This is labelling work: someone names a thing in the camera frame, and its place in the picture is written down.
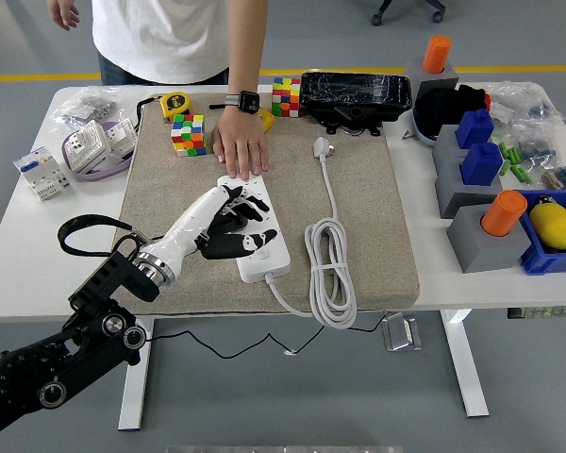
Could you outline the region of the person's left hand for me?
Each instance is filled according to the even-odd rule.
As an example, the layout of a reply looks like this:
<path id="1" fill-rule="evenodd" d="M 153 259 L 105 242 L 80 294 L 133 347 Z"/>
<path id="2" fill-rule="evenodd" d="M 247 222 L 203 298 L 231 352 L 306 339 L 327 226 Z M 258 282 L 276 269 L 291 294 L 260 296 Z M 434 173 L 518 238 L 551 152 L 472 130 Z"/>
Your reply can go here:
<path id="1" fill-rule="evenodd" d="M 211 136 L 213 152 L 229 177 L 248 180 L 269 170 L 269 148 L 257 113 L 225 107 Z"/>

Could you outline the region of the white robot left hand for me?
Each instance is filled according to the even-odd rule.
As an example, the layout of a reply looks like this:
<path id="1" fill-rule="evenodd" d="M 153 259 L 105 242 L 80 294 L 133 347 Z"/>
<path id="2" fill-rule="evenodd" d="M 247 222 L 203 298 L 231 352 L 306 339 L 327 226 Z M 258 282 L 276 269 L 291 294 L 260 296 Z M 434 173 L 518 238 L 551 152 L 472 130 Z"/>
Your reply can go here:
<path id="1" fill-rule="evenodd" d="M 245 259 L 282 244 L 272 208 L 249 184 L 220 184 L 197 198 L 164 236 L 141 248 L 135 265 L 158 286 L 181 274 L 183 260 Z"/>

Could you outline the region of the person's right hand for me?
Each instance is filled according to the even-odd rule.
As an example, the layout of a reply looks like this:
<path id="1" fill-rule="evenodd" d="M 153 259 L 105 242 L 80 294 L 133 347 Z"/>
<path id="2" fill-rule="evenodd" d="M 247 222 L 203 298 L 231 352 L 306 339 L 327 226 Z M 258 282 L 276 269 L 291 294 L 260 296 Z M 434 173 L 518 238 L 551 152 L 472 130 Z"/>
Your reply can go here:
<path id="1" fill-rule="evenodd" d="M 74 0 L 47 0 L 50 19 L 61 29 L 69 31 L 79 24 L 79 10 Z"/>

